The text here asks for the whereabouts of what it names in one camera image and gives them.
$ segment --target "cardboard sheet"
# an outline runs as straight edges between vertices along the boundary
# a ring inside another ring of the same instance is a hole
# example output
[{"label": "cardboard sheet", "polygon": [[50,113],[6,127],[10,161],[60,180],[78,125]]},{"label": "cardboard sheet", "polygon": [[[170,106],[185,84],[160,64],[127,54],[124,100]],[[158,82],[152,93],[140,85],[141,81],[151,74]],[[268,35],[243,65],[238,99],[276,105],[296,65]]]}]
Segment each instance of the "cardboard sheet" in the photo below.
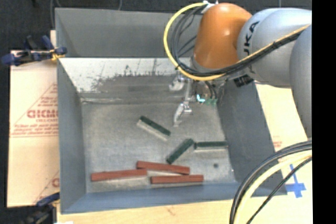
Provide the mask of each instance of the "cardboard sheet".
[{"label": "cardboard sheet", "polygon": [[56,63],[11,67],[7,206],[59,191]]}]

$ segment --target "yellow cable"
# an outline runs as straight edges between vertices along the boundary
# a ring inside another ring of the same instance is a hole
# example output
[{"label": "yellow cable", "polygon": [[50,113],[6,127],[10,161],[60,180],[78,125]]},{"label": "yellow cable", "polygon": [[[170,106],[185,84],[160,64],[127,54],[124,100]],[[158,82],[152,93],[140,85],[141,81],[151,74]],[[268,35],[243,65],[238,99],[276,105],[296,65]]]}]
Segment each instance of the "yellow cable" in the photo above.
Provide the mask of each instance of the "yellow cable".
[{"label": "yellow cable", "polygon": [[[199,77],[199,76],[195,76],[195,75],[192,75],[188,72],[186,72],[185,70],[183,70],[182,67],[179,66],[179,64],[176,62],[176,60],[174,59],[174,57],[172,56],[170,50],[169,50],[169,46],[168,46],[168,41],[167,41],[167,38],[168,38],[168,32],[169,32],[169,29],[170,27],[172,26],[173,22],[177,19],[177,17],[179,17],[182,13],[184,13],[185,11],[189,10],[189,9],[192,9],[192,8],[195,8],[195,7],[200,7],[200,6],[203,6],[203,5],[207,5],[206,3],[203,3],[203,2],[199,2],[199,3],[194,3],[194,4],[190,4],[182,9],[180,9],[177,13],[175,13],[173,15],[173,17],[168,21],[167,25],[166,25],[166,28],[164,30],[164,34],[163,34],[163,44],[164,44],[164,49],[165,49],[165,52],[167,53],[167,56],[168,58],[170,59],[170,61],[173,63],[173,65],[183,74],[185,75],[186,77],[188,78],[191,78],[193,80],[198,80],[198,81],[206,81],[206,80],[214,80],[214,79],[218,79],[222,76],[224,76],[226,73],[222,73],[222,74],[217,74],[217,75],[212,75],[212,76],[208,76],[208,77]],[[281,41],[282,39],[290,36],[290,35],[293,35],[293,34],[296,34],[297,32],[299,31],[303,31],[304,29],[306,29],[308,26],[310,26],[310,24],[308,25],[305,25],[293,32],[291,32],[290,34],[288,35],[285,35],[279,39],[277,39],[275,42],[279,42]],[[237,63],[240,63],[242,61],[245,61],[246,59],[254,56],[255,54],[259,53],[260,51],[264,50],[265,48],[267,47],[270,47],[273,45],[273,42],[271,42],[270,44],[266,45],[265,47],[255,51],[253,54],[245,57],[244,59],[238,61]]]},{"label": "yellow cable", "polygon": [[209,77],[199,77],[199,76],[194,76],[186,71],[184,71],[180,66],[179,64],[175,61],[174,57],[172,56],[170,50],[169,50],[169,46],[168,46],[168,41],[167,41],[167,38],[168,38],[168,32],[169,32],[169,29],[171,27],[171,25],[173,24],[173,22],[176,20],[177,17],[179,17],[182,13],[184,13],[185,11],[191,9],[191,8],[194,8],[194,7],[200,7],[200,6],[203,6],[203,5],[207,5],[205,3],[202,3],[202,2],[199,2],[199,3],[194,3],[194,4],[191,4],[191,5],[188,5],[182,9],[180,9],[177,13],[175,13],[173,15],[173,17],[168,21],[167,25],[166,25],[166,28],[164,30],[164,34],[163,34],[163,44],[164,44],[164,49],[167,53],[167,56],[168,58],[171,60],[171,62],[173,63],[173,65],[183,74],[185,75],[186,77],[188,78],[191,78],[193,80],[199,80],[199,81],[205,81],[205,80],[214,80],[214,79],[217,79],[217,78],[220,78],[222,76],[222,74],[219,74],[219,75],[214,75],[214,76],[209,76]]},{"label": "yellow cable", "polygon": [[290,164],[296,163],[296,162],[302,162],[305,159],[311,157],[311,151],[307,151],[304,153],[300,153],[300,155],[295,155],[292,156],[288,159],[286,159],[285,161],[273,166],[272,168],[270,168],[269,170],[267,170],[265,173],[263,173],[260,177],[258,177],[253,184],[248,188],[248,190],[245,192],[244,196],[241,199],[240,205],[237,209],[237,214],[236,214],[236,218],[234,221],[234,224],[238,224],[239,223],[239,217],[240,214],[243,210],[243,207],[245,206],[245,203],[247,202],[247,200],[252,196],[252,194],[255,192],[255,190],[267,179],[269,178],[272,174],[274,174],[276,171],[284,168],[285,166],[288,166]]}]

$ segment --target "red wooden block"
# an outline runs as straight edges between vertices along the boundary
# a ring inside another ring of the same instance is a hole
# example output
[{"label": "red wooden block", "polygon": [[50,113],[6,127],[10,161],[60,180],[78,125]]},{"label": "red wooden block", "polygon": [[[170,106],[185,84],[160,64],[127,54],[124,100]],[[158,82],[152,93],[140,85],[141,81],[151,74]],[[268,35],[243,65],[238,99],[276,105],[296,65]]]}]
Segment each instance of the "red wooden block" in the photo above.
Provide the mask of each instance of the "red wooden block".
[{"label": "red wooden block", "polygon": [[138,176],[146,176],[146,175],[147,175],[146,169],[100,172],[100,173],[92,173],[91,181],[102,181],[102,180],[109,180],[109,179],[138,177]]},{"label": "red wooden block", "polygon": [[196,183],[203,182],[203,175],[152,176],[151,184]]},{"label": "red wooden block", "polygon": [[156,171],[167,171],[173,172],[183,175],[190,174],[190,168],[187,166],[180,165],[171,165],[171,164],[163,164],[163,163],[152,163],[152,162],[144,162],[138,161],[136,163],[136,167],[138,169],[147,169],[147,170],[156,170]]}]

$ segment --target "blue clamp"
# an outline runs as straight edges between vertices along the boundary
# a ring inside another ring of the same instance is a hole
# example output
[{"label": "blue clamp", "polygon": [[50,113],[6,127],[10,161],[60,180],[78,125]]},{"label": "blue clamp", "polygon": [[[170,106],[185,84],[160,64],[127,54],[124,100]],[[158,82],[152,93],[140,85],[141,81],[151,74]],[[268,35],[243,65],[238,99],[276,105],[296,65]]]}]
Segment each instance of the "blue clamp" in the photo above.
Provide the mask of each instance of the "blue clamp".
[{"label": "blue clamp", "polygon": [[21,221],[20,223],[42,224],[45,223],[48,218],[50,219],[49,223],[56,223],[57,209],[53,205],[53,203],[56,200],[59,200],[59,198],[60,198],[59,193],[55,193],[38,201],[36,204],[38,210],[27,216],[25,220]]},{"label": "blue clamp", "polygon": [[1,57],[1,62],[7,66],[20,66],[24,63],[43,61],[43,60],[56,60],[64,57],[68,52],[65,47],[55,48],[47,36],[42,36],[42,42],[47,51],[34,51],[32,46],[37,47],[31,36],[27,36],[24,42],[24,50],[16,54],[6,54]]}]

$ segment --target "blue tape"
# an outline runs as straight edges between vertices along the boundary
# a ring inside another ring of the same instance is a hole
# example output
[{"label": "blue tape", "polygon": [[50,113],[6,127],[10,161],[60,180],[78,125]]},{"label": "blue tape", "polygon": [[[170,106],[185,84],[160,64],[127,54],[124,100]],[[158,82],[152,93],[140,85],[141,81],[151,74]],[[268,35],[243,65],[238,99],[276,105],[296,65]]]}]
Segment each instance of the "blue tape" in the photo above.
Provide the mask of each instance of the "blue tape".
[{"label": "blue tape", "polygon": [[[289,165],[290,169],[293,170],[294,167],[293,165]],[[302,197],[302,191],[307,190],[304,183],[299,183],[298,179],[296,177],[296,174],[293,174],[294,178],[294,184],[285,184],[287,192],[294,192],[296,198],[301,198]]]}]

